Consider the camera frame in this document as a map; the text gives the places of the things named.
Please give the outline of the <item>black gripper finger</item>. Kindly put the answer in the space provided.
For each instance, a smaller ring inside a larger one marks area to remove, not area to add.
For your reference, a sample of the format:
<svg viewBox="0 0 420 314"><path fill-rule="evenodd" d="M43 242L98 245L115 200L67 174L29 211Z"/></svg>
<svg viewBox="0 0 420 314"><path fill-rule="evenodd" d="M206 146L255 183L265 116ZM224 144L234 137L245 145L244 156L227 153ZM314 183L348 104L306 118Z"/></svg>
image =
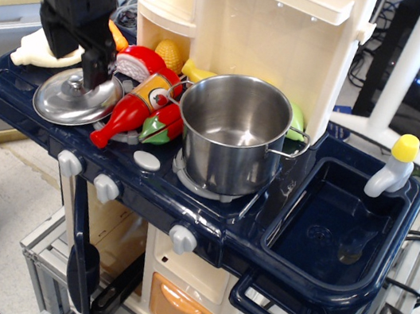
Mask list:
<svg viewBox="0 0 420 314"><path fill-rule="evenodd" d="M96 89L112 79L115 70L116 52L113 50L87 49L81 57L83 83L86 89Z"/></svg>

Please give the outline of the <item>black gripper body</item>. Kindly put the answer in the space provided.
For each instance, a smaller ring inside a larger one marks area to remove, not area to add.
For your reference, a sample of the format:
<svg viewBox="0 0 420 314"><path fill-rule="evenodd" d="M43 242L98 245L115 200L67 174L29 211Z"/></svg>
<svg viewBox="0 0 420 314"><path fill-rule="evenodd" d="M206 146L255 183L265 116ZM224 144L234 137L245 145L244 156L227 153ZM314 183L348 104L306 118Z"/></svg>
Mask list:
<svg viewBox="0 0 420 314"><path fill-rule="evenodd" d="M110 67L116 44L109 17L117 0L43 0L41 22L55 57L67 56L80 46L90 64Z"/></svg>

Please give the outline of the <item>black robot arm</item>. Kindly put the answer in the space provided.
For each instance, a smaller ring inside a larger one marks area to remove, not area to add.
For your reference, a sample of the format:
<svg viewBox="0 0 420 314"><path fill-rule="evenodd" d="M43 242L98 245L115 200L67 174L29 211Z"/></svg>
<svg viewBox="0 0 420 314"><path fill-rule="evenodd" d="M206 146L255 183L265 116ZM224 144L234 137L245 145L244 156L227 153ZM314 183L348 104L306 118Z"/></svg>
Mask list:
<svg viewBox="0 0 420 314"><path fill-rule="evenodd" d="M84 86L94 89L112 78L117 56L109 21L117 0L43 0L40 17L51 52L56 58L77 48Z"/></svg>

